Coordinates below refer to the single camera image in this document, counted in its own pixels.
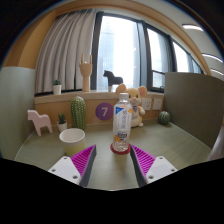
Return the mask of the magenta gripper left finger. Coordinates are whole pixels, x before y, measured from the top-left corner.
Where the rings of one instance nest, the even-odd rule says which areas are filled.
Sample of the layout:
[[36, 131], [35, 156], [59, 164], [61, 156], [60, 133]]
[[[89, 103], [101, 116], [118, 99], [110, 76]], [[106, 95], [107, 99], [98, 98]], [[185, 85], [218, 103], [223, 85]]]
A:
[[49, 169], [49, 172], [81, 187], [86, 187], [95, 157], [96, 146], [92, 145], [72, 157], [63, 156]]

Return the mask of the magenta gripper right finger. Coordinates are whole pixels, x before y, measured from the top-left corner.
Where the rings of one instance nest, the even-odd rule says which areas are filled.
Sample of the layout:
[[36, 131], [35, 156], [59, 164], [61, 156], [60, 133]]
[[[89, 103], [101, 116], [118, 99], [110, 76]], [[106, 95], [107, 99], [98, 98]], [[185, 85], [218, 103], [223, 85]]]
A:
[[137, 146], [131, 146], [130, 155], [134, 164], [137, 183], [140, 187], [177, 171], [165, 157], [155, 157]]

